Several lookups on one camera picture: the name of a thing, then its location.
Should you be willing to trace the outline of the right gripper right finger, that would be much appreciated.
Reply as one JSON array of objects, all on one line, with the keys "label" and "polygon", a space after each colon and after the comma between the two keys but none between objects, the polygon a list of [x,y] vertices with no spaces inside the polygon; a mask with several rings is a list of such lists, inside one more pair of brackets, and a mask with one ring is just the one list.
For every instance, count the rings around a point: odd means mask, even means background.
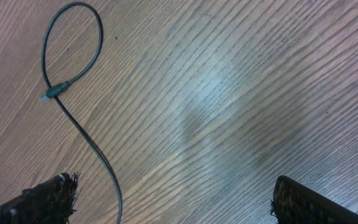
[{"label": "right gripper right finger", "polygon": [[358,214],[281,175],[270,201],[278,224],[358,224]]}]

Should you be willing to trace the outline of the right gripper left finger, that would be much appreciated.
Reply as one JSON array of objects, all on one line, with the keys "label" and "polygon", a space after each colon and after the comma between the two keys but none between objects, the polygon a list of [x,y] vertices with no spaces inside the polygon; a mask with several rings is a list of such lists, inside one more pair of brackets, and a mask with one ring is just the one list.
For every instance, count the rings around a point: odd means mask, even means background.
[{"label": "right gripper left finger", "polygon": [[0,205],[0,224],[66,224],[76,212],[79,173],[64,172]]}]

